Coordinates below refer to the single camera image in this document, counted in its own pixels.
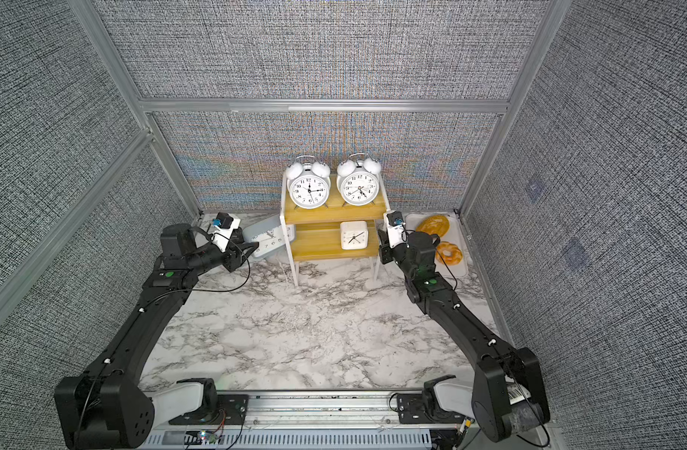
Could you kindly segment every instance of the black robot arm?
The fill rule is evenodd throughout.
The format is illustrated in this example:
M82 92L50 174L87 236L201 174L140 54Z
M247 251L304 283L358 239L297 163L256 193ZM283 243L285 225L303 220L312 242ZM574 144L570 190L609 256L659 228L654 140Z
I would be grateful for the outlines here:
M230 219L223 213L217 218L223 228L216 229L227 236L223 250L213 242L197 248L195 232L211 238L200 228L181 223L163 229L163 253L128 319L83 373L63 378L55 389L56 409L70 449L135 448L146 439L155 411L138 382L168 320L189 298L200 275L217 266L232 272L258 247L243 242L240 228L226 228ZM207 385L207 391L202 408L215 406L210 404L216 398L213 384Z
M437 235L405 230L401 214L391 215L397 218L387 218L388 230L379 230L379 256L383 264L396 262L411 302L443 327L474 367L471 409L483 432L492 441L500 441L548 422L548 399L536 355L528 348L511 346L461 303L453 287L436 272ZM403 242L391 247L389 237L397 239L400 233ZM518 384L507 382L506 376ZM450 378L425 383L422 417L450 419L451 413L440 408L434 392L437 383ZM512 394L521 386L528 391L523 392L523 399Z

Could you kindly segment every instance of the clock hand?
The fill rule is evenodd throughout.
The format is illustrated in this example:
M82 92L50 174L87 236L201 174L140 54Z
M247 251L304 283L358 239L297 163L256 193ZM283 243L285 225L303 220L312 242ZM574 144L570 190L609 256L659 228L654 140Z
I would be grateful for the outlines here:
M350 240L348 241L348 243L350 243L350 242L351 242L351 240L354 240L354 239L356 239L356 238L357 238L358 236L360 236L360 235L362 235L362 234L363 234L362 232L361 232L361 233L358 233L358 234L357 234L357 235L355 235L355 236L354 236L353 238L351 238L351 239L350 239Z

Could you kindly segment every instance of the barcode label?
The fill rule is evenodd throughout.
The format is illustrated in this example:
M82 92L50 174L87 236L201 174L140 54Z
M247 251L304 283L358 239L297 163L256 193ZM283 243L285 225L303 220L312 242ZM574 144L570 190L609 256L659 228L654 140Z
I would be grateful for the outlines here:
M510 400L511 405L530 398L530 392L528 392L528 389L520 386L519 384L509 383L507 387L508 399Z

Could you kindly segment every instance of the clock face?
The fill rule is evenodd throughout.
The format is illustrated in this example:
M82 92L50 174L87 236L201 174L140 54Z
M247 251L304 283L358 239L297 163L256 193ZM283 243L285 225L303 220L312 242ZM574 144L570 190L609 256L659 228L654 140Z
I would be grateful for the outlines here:
M368 246L368 230L352 229L341 232L341 248L343 250L357 250Z
M296 238L295 225L288 225L286 232L289 236L289 242ZM284 234L281 232L281 226L259 233L252 237L250 241L258 242L258 248L253 252L253 256L256 258L286 245Z
M356 172L343 180L340 192L343 199L350 204L367 204L378 195L379 180L368 172Z
M328 183L318 176L302 176L291 183L289 193L295 204L312 210L328 200Z

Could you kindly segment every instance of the bread ring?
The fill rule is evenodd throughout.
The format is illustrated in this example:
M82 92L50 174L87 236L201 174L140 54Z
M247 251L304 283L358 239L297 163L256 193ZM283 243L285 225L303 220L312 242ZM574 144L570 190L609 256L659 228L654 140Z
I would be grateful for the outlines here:
M439 238L442 238L443 235L448 232L450 226L451 224L448 223L448 218L445 215L436 214L427 217L421 222L420 225L416 227L416 231L427 232L430 235L438 235Z
M464 258L464 254L456 244L446 242L445 240L438 244L436 250L436 259L445 262L449 266L455 266Z

